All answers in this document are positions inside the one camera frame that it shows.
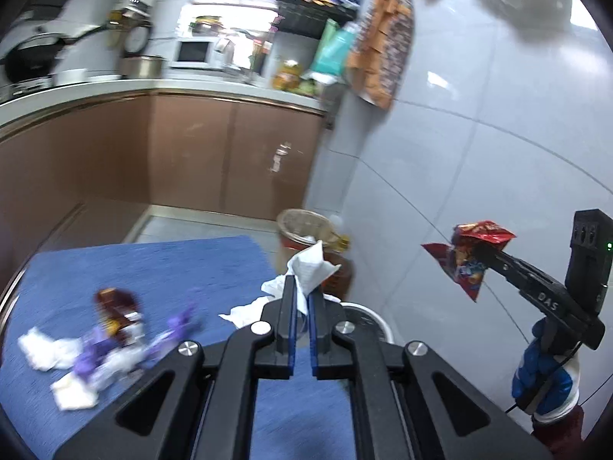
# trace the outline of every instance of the human hand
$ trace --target human hand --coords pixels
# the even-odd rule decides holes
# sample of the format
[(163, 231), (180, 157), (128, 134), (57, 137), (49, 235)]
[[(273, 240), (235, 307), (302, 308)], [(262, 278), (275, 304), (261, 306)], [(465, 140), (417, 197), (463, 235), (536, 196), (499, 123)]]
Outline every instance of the human hand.
[[(515, 375), (511, 394), (518, 399), (531, 388), (538, 374), (549, 375), (566, 355), (552, 356), (541, 353), (541, 337), (545, 319), (541, 319), (532, 327), (534, 340), (523, 353), (522, 361)], [(551, 423), (571, 412), (579, 401), (579, 358), (573, 355), (563, 367), (551, 375), (551, 387), (536, 407), (534, 419), (541, 423)]]

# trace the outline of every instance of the white cloth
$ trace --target white cloth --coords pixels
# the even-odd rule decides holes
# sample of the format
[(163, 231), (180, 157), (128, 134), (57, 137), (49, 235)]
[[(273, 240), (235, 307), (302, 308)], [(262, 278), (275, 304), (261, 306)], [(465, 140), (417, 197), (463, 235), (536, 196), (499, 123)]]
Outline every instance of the white cloth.
[(51, 384), (57, 407), (64, 410), (83, 410), (98, 404), (98, 393), (74, 373), (70, 372)]
[(17, 345), (26, 355), (30, 366), (42, 371), (72, 368), (77, 356), (83, 351), (80, 339), (53, 340), (36, 327), (17, 339)]
[(220, 315), (220, 317), (231, 321), (236, 328), (240, 329), (262, 318), (262, 310), (269, 301), (271, 301), (271, 298), (262, 296), (246, 306), (235, 306), (230, 310), (229, 315)]
[(324, 261), (324, 246), (319, 240), (316, 244), (304, 249), (287, 262), (287, 273), (281, 274), (262, 284), (262, 291), (275, 299), (283, 296), (286, 275), (293, 274), (296, 278), (297, 308), (307, 316), (307, 296), (315, 287), (336, 273), (340, 265)]

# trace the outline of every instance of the candy wrapper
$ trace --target candy wrapper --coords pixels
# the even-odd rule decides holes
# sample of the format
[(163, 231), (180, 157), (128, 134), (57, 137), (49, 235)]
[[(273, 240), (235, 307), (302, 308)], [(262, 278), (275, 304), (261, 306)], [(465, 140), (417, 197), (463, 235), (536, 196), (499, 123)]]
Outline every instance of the candy wrapper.
[(422, 247), (438, 261), (454, 282), (460, 284), (470, 299), (476, 302), (487, 268), (475, 257), (474, 247), (479, 242), (487, 242), (501, 251), (512, 238), (515, 238), (513, 233), (493, 221), (479, 221), (456, 226), (451, 246), (432, 243), (423, 244)]

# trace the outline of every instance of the white tissue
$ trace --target white tissue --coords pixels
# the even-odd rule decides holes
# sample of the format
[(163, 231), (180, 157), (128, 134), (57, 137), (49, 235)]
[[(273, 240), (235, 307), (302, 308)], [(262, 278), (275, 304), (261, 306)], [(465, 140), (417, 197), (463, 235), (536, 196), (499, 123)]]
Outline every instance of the white tissue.
[(17, 345), (26, 355), (30, 366), (42, 371), (72, 368), (77, 356), (83, 351), (80, 339), (53, 340), (36, 327), (17, 339)]
[(102, 365), (94, 370), (89, 379), (91, 389), (100, 392), (109, 387), (120, 374), (127, 374), (142, 362), (147, 355), (147, 348), (141, 344), (132, 344), (125, 348), (114, 349), (106, 355)]
[(220, 317), (224, 320), (231, 321), (236, 325), (236, 328), (240, 329), (262, 318), (264, 305), (270, 301), (271, 299), (262, 296), (246, 306), (235, 306), (230, 310), (229, 315), (220, 315)]
[(262, 284), (262, 291), (280, 299), (283, 295), (285, 276), (293, 274), (296, 278), (297, 308), (303, 315), (308, 315), (307, 296), (315, 287), (325, 279), (332, 276), (340, 268), (340, 265), (333, 265), (329, 261), (324, 261), (324, 246), (321, 240), (310, 246), (308, 249), (300, 251), (287, 262), (287, 273), (277, 276)]
[(51, 384), (53, 397), (61, 410), (83, 410), (98, 404), (98, 393), (70, 372)]

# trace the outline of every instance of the blue carpet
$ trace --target blue carpet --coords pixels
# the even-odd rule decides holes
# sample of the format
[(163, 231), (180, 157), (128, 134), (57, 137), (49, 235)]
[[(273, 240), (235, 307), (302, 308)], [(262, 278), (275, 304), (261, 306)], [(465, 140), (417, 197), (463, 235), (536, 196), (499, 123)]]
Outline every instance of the blue carpet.
[[(17, 432), (41, 460), (124, 391), (115, 384), (93, 410), (59, 412), (49, 386), (65, 370), (28, 367), (17, 338), (37, 326), (53, 338), (79, 337), (97, 316), (93, 294), (128, 289), (139, 298), (149, 337), (166, 330), (169, 316), (192, 301), (203, 345), (228, 338), (234, 325), (217, 316), (259, 297), (275, 272), (249, 237), (123, 244), (37, 255), (19, 287), (0, 367), (0, 403)], [(261, 381), (252, 440), (254, 460), (352, 460), (351, 412), (337, 382), (311, 377), (308, 351), (297, 353), (295, 377)]]

